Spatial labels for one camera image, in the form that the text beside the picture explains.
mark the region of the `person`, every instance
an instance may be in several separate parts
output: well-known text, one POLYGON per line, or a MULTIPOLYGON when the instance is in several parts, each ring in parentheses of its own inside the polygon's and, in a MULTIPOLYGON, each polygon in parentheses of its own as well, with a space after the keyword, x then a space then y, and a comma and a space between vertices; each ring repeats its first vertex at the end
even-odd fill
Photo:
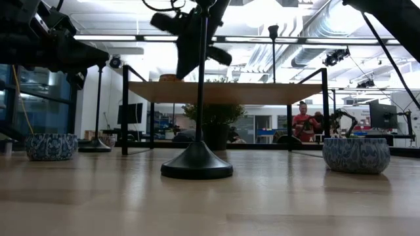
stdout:
MULTIPOLYGON (((322 124, 322 120, 324 119, 324 116, 322 115, 322 113, 320 111, 317 111, 317 112, 315 112, 314 119, 319 124, 322 124)), ((324 129, 323 129, 322 125, 320 125, 318 127, 314 127, 314 133, 315 134, 322 134, 323 132, 324 132, 324 129)))
POLYGON ((239 138, 239 134, 236 132, 236 127, 230 127, 228 133, 228 141, 235 142, 236 139, 239 138))
POLYGON ((228 133, 228 144, 246 144, 247 142, 236 132, 236 127, 230 127, 228 133))
POLYGON ((309 142, 310 139, 314 136, 314 127, 320 128, 321 124, 306 114, 308 111, 308 106, 306 103, 302 101, 299 103, 299 111, 300 114, 293 118, 292 126, 295 128, 294 135, 302 142, 309 142))

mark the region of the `ceramic bowl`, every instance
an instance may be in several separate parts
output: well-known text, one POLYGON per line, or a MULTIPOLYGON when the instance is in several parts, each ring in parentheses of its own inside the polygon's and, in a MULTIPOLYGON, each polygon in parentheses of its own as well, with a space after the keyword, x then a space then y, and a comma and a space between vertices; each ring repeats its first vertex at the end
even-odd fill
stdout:
POLYGON ((384 138, 326 138, 322 155, 331 170, 355 174, 379 174, 390 162, 384 138))
POLYGON ((75 151, 74 134, 29 134, 25 139, 26 154, 31 161, 63 161, 75 151))

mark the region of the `black lamp base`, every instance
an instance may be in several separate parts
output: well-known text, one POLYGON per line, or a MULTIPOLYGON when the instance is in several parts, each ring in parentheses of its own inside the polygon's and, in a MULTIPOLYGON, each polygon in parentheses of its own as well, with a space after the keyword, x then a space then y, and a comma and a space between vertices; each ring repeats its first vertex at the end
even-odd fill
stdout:
POLYGON ((80 145, 79 152, 111 152, 111 148, 105 145, 99 138, 93 138, 91 141, 80 145))
POLYGON ((178 157, 163 163, 160 171, 170 178, 213 180, 232 176, 234 169, 210 151, 204 142, 193 142, 178 157))

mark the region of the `spotlight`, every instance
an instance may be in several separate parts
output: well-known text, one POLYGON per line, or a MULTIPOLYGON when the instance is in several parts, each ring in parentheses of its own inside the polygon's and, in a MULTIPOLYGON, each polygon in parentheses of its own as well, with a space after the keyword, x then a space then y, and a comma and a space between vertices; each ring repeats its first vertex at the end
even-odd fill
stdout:
POLYGON ((340 61, 344 60, 347 56, 350 56, 350 51, 347 49, 337 49, 327 53, 327 58, 322 62, 325 66, 335 66, 340 61))
POLYGON ((367 89, 367 88, 371 88, 374 87, 375 83, 373 82, 372 79, 368 79, 367 81, 361 82, 357 84, 357 89, 367 89))
POLYGON ((119 69, 123 67, 123 62, 121 61, 121 55, 112 55, 112 59, 110 60, 110 67, 114 69, 119 69))

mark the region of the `wooden table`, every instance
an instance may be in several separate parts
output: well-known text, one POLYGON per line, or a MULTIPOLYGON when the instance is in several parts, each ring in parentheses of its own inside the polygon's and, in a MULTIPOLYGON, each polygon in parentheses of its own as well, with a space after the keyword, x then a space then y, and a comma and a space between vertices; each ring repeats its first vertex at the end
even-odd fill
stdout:
MULTIPOLYGON (((197 103, 198 83, 129 82, 129 90, 154 103, 197 103)), ((206 83, 204 103, 291 105, 321 92, 321 85, 206 83)))

